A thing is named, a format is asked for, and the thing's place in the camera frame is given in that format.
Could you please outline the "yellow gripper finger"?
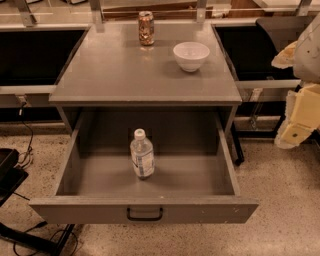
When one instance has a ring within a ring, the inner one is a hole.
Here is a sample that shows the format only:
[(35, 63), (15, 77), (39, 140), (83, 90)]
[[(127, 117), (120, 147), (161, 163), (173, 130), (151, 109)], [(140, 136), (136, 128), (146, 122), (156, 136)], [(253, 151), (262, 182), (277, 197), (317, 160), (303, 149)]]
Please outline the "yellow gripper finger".
[(271, 61), (271, 65), (275, 68), (286, 69), (292, 67), (294, 64), (294, 53), (297, 42), (294, 41), (287, 45), (281, 52), (279, 52)]
[(320, 85), (306, 83), (298, 92), (288, 91), (285, 120), (278, 129), (275, 145), (292, 149), (320, 127)]

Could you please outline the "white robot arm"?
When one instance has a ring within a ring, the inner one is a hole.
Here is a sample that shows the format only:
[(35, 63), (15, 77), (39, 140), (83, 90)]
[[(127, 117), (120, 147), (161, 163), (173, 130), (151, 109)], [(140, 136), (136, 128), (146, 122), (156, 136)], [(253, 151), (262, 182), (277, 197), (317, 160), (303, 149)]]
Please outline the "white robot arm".
[(301, 88), (288, 91), (285, 120), (274, 143), (282, 149), (299, 146), (320, 127), (320, 14), (301, 33), (298, 40), (276, 55), (271, 65), (293, 68)]

